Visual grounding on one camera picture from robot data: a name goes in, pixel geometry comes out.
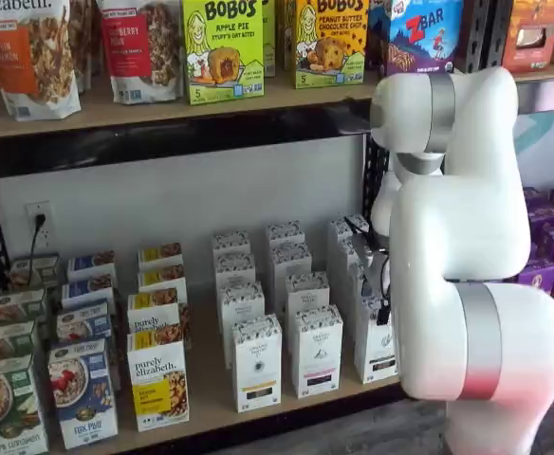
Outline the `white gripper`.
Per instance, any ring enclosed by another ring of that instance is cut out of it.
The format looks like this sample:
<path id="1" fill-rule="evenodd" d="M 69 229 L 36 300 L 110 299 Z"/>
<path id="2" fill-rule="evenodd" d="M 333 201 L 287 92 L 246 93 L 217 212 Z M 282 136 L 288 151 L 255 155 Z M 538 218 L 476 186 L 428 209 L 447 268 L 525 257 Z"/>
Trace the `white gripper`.
<path id="1" fill-rule="evenodd" d="M 380 243 L 380 238 L 371 225 L 361 226 L 356 220 L 347 216 L 344 218 L 352 232 L 351 242 L 360 260 L 365 278 L 379 297 L 379 308 L 376 325 L 391 323 L 391 304 L 389 299 L 389 254 L 387 248 Z"/>

